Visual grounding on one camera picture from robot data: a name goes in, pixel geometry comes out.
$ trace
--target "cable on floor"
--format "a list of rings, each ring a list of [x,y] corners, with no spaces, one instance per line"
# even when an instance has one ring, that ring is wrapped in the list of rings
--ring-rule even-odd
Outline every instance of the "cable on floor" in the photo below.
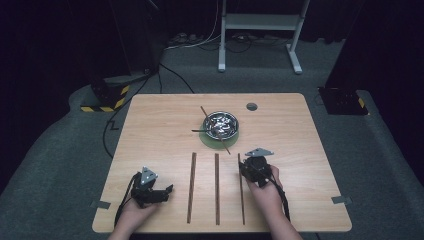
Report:
[[[193,89],[190,87],[190,85],[187,83],[187,81],[181,77],[178,73],[176,73],[175,71],[169,69],[168,67],[166,67],[165,65],[163,65],[162,63],[159,63],[160,66],[162,66],[163,68],[165,68],[166,70],[172,72],[173,74],[175,74],[177,77],[179,77],[184,83],[185,85],[190,89],[191,93],[194,93]]]
[[[141,89],[146,85],[147,81],[149,80],[150,77],[146,78],[144,80],[144,83],[141,85],[141,87],[136,91],[136,93],[134,93],[134,95],[131,96],[130,99],[128,99],[128,101],[126,101],[118,110],[115,111],[115,113],[112,115],[112,117],[109,118],[109,120],[106,122],[106,126],[103,130],[103,136],[102,136],[102,140],[103,140],[103,148],[105,149],[106,153],[109,155],[110,158],[113,158],[113,155],[110,153],[110,151],[108,150],[107,146],[106,146],[106,130],[108,128],[108,126],[111,124],[111,130],[117,130],[118,128],[115,128],[115,121],[113,120],[113,118],[121,111],[121,109],[123,109],[125,107],[125,105],[127,105],[132,98],[138,94]]]

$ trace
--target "black strap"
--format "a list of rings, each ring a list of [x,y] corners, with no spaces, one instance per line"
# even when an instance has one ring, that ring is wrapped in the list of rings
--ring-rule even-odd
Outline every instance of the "black strap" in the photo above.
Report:
[[[122,199],[121,205],[119,205],[118,210],[116,211],[116,215],[115,215],[115,223],[114,223],[114,225],[113,225],[113,226],[116,226],[116,224],[118,223],[119,217],[121,216],[121,213],[122,213],[122,209],[124,208],[125,204],[127,203],[127,202],[125,202],[125,200],[127,199],[128,193],[129,193],[130,188],[131,188],[131,184],[134,182],[134,179],[137,177],[137,175],[138,175],[138,174],[141,174],[141,173],[139,173],[139,172],[138,172],[138,173],[136,173],[136,174],[135,174],[135,175],[131,178],[131,181],[130,181],[130,183],[128,184],[128,188],[127,188],[127,191],[125,192],[124,199]]]

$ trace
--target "table top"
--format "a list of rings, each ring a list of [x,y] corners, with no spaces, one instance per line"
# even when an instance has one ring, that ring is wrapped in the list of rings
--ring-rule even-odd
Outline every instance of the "table top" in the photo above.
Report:
[[[248,103],[258,109],[250,111]],[[200,139],[207,113],[226,111],[239,122],[237,142],[225,149],[211,149]],[[280,169],[280,180],[289,202],[291,222],[300,232],[349,231],[346,207],[334,204],[340,196],[315,124],[301,94],[143,94],[131,101],[128,115],[93,221],[96,232],[112,232],[116,210],[131,177],[143,166],[159,177],[153,189],[174,190],[168,202],[137,232],[267,232],[263,216],[242,182],[245,224],[242,219],[238,153],[256,148],[274,152],[266,156]],[[191,221],[187,223],[192,153],[196,169]],[[215,212],[215,154],[219,154],[220,224]]]

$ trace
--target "chopstick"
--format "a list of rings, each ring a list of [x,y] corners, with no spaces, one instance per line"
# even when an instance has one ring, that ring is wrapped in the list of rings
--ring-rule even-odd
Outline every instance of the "chopstick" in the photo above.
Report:
[[[240,153],[238,154],[238,162],[240,162]],[[243,218],[243,225],[246,225],[246,220],[244,218],[243,182],[242,182],[240,168],[239,168],[239,178],[240,178],[241,215],[242,215],[242,218]]]
[[[191,173],[190,173],[190,190],[188,194],[188,210],[187,210],[187,223],[191,222],[191,209],[193,205],[193,191],[194,191],[194,175],[196,173],[196,156],[195,152],[191,155]]]
[[[219,154],[215,153],[215,213],[216,225],[220,223],[220,208],[219,208]]]
[[[212,122],[212,120],[209,118],[208,114],[206,113],[205,109],[203,108],[203,106],[200,106],[200,108],[202,109],[202,112],[205,114],[206,118],[209,121],[209,124],[211,125],[211,129],[213,129],[215,127],[215,124]],[[225,150],[227,150],[228,154],[231,155],[230,150],[228,150],[227,145],[225,145],[224,140],[222,140],[221,134],[215,130],[216,135],[218,136],[219,140],[221,141],[222,145],[224,146]]]

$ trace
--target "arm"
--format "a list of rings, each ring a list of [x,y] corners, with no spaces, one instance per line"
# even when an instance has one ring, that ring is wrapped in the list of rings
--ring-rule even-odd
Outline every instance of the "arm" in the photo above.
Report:
[[[130,199],[122,209],[121,216],[108,240],[129,239],[158,206],[158,203],[154,203],[146,208],[140,208],[134,199]]]
[[[283,186],[279,179],[279,170],[271,165],[272,174],[276,177],[278,185]],[[276,187],[272,183],[259,188],[255,183],[246,179],[247,185],[256,201],[259,210],[265,217],[265,220],[271,231],[274,240],[292,240],[302,239],[290,221],[284,215],[282,202]]]

